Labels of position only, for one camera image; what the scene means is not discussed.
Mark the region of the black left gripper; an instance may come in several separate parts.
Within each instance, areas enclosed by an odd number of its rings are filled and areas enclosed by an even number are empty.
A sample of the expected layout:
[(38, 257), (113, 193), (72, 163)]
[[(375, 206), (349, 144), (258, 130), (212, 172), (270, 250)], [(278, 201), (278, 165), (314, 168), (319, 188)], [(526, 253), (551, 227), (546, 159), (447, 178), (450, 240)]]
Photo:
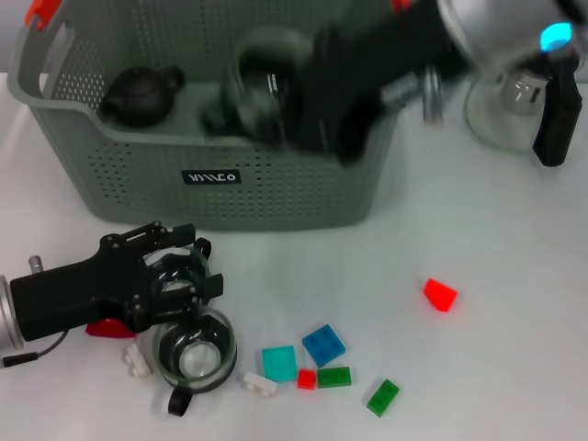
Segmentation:
[(224, 276), (196, 277), (149, 287), (143, 256), (196, 240), (192, 224), (166, 229), (160, 222), (110, 234), (90, 258), (9, 282), (25, 341), (102, 319), (119, 320), (135, 333), (153, 325), (197, 318), (224, 291)]

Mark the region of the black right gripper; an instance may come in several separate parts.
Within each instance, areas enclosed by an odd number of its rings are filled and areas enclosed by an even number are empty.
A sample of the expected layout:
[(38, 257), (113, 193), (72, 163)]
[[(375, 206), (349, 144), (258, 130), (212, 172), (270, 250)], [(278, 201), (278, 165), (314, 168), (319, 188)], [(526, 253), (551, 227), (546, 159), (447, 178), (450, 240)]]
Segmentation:
[(465, 72), (435, 1), (379, 18), (353, 37), (329, 30), (316, 39), (297, 83), (298, 149), (343, 164), (359, 160), (385, 112), (381, 89), (428, 67), (445, 80)]

